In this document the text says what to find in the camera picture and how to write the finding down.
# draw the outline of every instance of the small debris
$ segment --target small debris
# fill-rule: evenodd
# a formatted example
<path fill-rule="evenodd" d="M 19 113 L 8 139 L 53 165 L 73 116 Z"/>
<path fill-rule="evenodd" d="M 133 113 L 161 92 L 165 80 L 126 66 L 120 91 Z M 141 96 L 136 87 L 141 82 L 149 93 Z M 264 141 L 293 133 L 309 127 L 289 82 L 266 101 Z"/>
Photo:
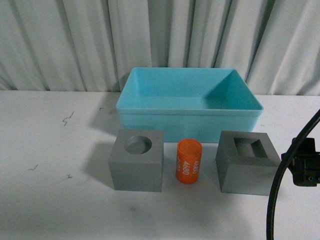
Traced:
<path fill-rule="evenodd" d="M 33 171 L 33 170 L 35 170 L 37 167 L 38 167 L 38 164 L 37 164 L 37 165 L 35 165 L 35 167 L 34 167 L 34 168 L 30 168 L 30 169 L 28 169 L 28 171 Z"/>
<path fill-rule="evenodd" d="M 66 117 L 65 119 L 62 120 L 62 122 L 64 123 L 64 127 L 65 127 L 65 126 L 67 125 L 67 123 L 68 123 L 68 122 L 65 121 L 65 120 L 66 120 L 66 119 L 70 119 L 70 118 L 72 117 L 72 115 L 74 114 L 74 112 L 75 112 L 75 111 L 73 111 L 69 117 Z"/>

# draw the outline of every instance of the gray cube block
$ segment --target gray cube block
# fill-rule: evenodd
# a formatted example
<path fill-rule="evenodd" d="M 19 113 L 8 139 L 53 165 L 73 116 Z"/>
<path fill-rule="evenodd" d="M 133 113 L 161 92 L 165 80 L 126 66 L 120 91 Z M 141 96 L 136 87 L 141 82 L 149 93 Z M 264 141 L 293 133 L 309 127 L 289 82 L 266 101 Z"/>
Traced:
<path fill-rule="evenodd" d="M 281 162 L 266 133 L 222 131 L 216 168 L 223 193 L 270 194 Z"/>
<path fill-rule="evenodd" d="M 164 132 L 121 129 L 108 163 L 115 190 L 161 192 Z"/>

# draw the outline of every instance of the gray block with round hole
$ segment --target gray block with round hole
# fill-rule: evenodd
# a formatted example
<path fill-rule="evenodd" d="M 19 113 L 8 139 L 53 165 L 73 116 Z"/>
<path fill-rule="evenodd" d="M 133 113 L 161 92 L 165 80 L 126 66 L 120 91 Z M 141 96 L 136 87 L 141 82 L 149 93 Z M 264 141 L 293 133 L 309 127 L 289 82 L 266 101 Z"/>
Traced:
<path fill-rule="evenodd" d="M 108 163 L 115 190 L 161 192 L 164 132 L 121 129 Z"/>

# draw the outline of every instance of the white curtain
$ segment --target white curtain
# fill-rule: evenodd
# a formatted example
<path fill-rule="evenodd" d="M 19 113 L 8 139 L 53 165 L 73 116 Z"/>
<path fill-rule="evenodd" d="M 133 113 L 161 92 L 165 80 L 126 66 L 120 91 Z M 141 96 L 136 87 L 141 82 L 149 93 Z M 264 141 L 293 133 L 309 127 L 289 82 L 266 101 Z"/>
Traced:
<path fill-rule="evenodd" d="M 320 95 L 320 1 L 0 0 L 0 90 L 118 92 L 134 67 Z"/>

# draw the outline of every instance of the round hole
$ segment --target round hole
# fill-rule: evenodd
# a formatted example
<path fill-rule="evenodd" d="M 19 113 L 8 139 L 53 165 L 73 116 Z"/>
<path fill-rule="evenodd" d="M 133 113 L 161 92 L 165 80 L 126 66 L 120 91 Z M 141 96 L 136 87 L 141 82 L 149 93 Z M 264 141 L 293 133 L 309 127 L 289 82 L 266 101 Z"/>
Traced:
<path fill-rule="evenodd" d="M 145 136 L 132 136 L 125 144 L 125 150 L 130 154 L 144 154 L 151 149 L 152 142 Z"/>

